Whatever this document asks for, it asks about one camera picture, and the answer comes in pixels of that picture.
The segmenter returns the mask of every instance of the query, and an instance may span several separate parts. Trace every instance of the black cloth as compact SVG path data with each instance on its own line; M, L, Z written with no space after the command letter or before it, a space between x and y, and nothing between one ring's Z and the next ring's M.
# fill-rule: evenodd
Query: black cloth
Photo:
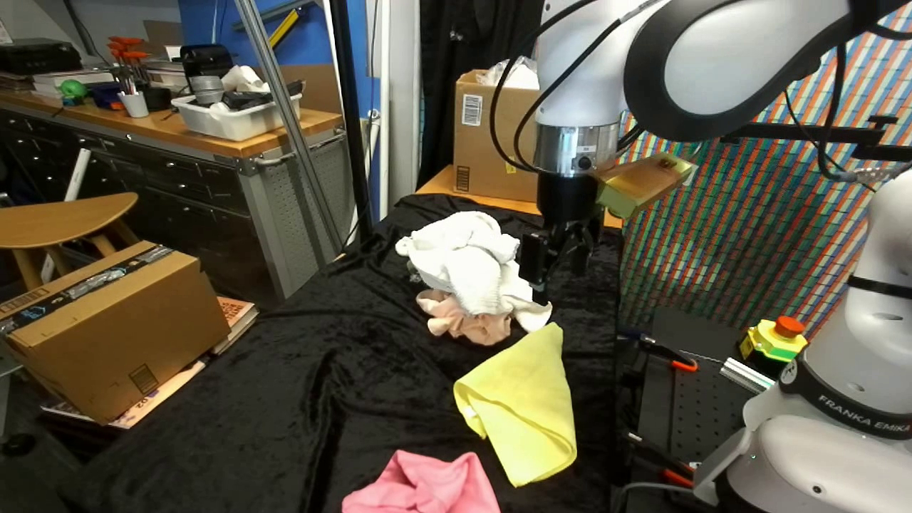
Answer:
M616 426L619 232L603 232L583 275L559 268L555 322L573 389L578 462L514 489L461 421L454 382L502 348L434 339L394 251L454 210L454 197L407 197L365 252L313 275L234 351L214 359L146 425L63 486L73 510L338 510L394 450L455 459L476 450L504 510L608 510L622 459ZM526 217L494 210L506 232Z
M421 0L421 183L454 163L455 76L532 53L541 0Z

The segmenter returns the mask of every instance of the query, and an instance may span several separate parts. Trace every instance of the cardboard box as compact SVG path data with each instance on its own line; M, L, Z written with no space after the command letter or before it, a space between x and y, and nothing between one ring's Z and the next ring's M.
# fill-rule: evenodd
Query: cardboard box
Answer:
M476 197L502 197L536 202L539 175L506 165L491 140L491 100L494 84L479 83L485 70L466 70L455 79L455 116L454 116L454 168L455 191ZM502 87L495 108L495 130L502 147L514 157L514 134L536 103L539 91ZM522 157L536 157L536 116L522 130Z
M626 221L633 210L675 191L693 170L694 165L675 154L600 168L595 174L600 178L599 202L608 207L608 212Z
M110 421L229 335L199 261L136 242L0 305L0 335L73 411Z

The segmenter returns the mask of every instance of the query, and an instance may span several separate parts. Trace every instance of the black tablecloth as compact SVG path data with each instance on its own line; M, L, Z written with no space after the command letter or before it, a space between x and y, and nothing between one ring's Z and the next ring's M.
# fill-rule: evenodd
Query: black tablecloth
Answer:
M394 251L454 210L454 197L407 197L365 252L313 275L281 311L146 425L100 453L63 495L73 510L338 510L394 450L455 459L476 450L504 510L608 510L622 450L616 425L619 232L608 230L583 275L559 268L549 299L565 328L578 462L541 483L511 486L491 443L454 405L454 382L499 348L434 339ZM506 232L532 220L494 210Z

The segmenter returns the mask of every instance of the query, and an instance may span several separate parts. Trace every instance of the chair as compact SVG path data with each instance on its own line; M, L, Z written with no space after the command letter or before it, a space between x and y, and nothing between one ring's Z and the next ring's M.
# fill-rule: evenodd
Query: chair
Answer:
M103 255L120 244L136 242L123 217L136 205L136 194L107 194L73 202L39 202L0 207L0 248L10 251L25 287L43 284L39 255L50 255L56 272L69 264L59 252L65 242L92 242Z

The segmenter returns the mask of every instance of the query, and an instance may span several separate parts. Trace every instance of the cabinet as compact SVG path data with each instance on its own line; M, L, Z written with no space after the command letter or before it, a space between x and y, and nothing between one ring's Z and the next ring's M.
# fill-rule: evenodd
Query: cabinet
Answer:
M127 221L146 238L199 255L214 287L273 305L320 269L351 230L354 191L345 130L337 121L308 128L305 140L330 221L315 194L286 157L280 137L229 145L181 134L180 116L116 120L100 111L65 111L0 94L6 168L15 197L63 200L79 147L92 147L83 194L136 191Z

